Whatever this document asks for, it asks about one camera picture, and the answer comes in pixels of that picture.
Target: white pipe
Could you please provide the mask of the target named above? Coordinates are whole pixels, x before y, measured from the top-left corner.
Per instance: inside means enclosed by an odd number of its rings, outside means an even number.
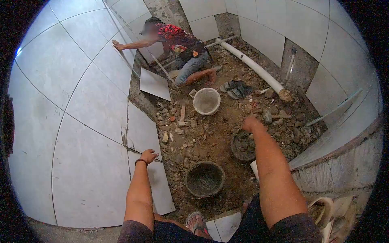
[[[280,98],[284,101],[292,101],[292,96],[290,92],[287,91],[280,83],[277,82],[275,78],[273,78],[265,69],[259,66],[256,62],[254,62],[251,58],[243,54],[241,51],[231,46],[228,43],[221,42],[221,46],[223,46],[226,50],[230,51],[236,57],[240,58],[244,63],[246,63],[251,69],[254,70],[263,80],[266,81],[270,85],[270,87],[280,96]]]

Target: cloth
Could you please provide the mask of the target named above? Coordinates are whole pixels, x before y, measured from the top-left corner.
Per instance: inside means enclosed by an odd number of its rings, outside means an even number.
[[[176,85],[184,84],[186,79],[193,73],[198,72],[205,66],[208,60],[208,53],[204,52],[197,57],[191,58],[187,63],[184,61],[176,61],[172,70],[181,69],[174,82]]]
[[[145,225],[134,221],[123,224],[118,243],[209,243],[173,223],[154,221],[154,234]],[[242,221],[229,243],[304,242],[321,243],[321,235],[308,214],[301,213],[276,223],[270,230],[259,205],[259,194],[251,201]]]

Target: foot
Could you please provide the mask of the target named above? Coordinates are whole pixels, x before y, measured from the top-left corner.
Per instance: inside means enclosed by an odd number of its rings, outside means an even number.
[[[189,218],[188,225],[186,227],[188,229],[190,229],[192,232],[195,229],[195,227],[197,227],[197,229],[194,231],[195,235],[212,240],[212,237],[209,235],[208,231],[205,229],[206,224],[200,215],[196,215],[194,217]]]

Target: dirt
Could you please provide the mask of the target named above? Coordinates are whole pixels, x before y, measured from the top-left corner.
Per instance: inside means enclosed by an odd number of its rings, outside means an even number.
[[[235,40],[230,43],[280,81],[279,68],[274,63],[250,49],[242,41]],[[309,128],[304,126],[307,121],[317,118],[317,113],[305,106],[297,92],[292,92],[294,101],[288,104],[282,102],[277,94],[267,98],[265,94],[259,94],[260,90],[268,88],[267,83],[246,64],[230,52],[222,50],[218,45],[212,47],[210,53],[215,63],[223,65],[217,73],[215,84],[210,87],[219,89],[223,83],[231,79],[241,79],[247,85],[252,86],[254,92],[246,98],[233,100],[227,93],[219,90],[220,108],[216,114],[211,116],[198,114],[191,104],[191,97],[188,96],[190,104],[186,106],[185,121],[190,121],[191,125],[185,127],[178,126],[181,111],[178,98],[183,94],[188,94],[192,89],[198,91],[206,87],[207,80],[190,87],[172,89],[171,102],[158,100],[156,117],[163,118],[157,121],[162,157],[176,207],[176,211],[165,216],[179,222],[184,222],[187,215],[195,210],[201,211],[204,217],[209,219],[228,210],[239,208],[243,200],[252,198],[259,192],[259,184],[256,179],[253,179],[254,173],[250,163],[238,160],[230,151],[232,136],[247,116],[256,116],[262,120],[264,109],[270,109],[273,113],[283,111],[282,114],[292,115],[292,119],[279,121],[278,125],[266,125],[268,133],[277,141],[288,161],[307,149],[327,129],[323,122]],[[212,63],[209,61],[207,68],[211,66]],[[167,143],[163,143],[162,138],[166,130],[169,136],[171,134],[173,141],[169,138]],[[189,194],[183,185],[186,172],[198,161],[212,161],[225,171],[225,185],[222,191],[212,198],[191,199],[194,196]]]

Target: man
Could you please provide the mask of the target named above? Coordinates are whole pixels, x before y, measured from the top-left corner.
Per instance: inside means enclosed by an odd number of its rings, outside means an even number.
[[[289,165],[275,140],[254,117],[242,128],[252,133],[259,175],[259,194],[242,207],[242,221],[229,242],[321,243],[319,230],[308,216],[307,205],[295,184]],[[214,242],[199,212],[182,224],[153,214],[147,165],[157,154],[146,150],[135,162],[134,177],[127,193],[126,212],[118,243]]]
[[[205,77],[208,77],[209,85],[215,82],[216,69],[200,71],[207,63],[208,52],[193,35],[186,33],[180,27],[162,23],[160,19],[155,17],[146,20],[143,30],[139,34],[145,35],[146,39],[124,45],[113,40],[114,47],[122,51],[149,47],[156,42],[162,42],[164,54],[159,59],[166,58],[170,51],[180,53],[174,66],[174,70],[181,69],[175,79],[178,86],[191,85]]]

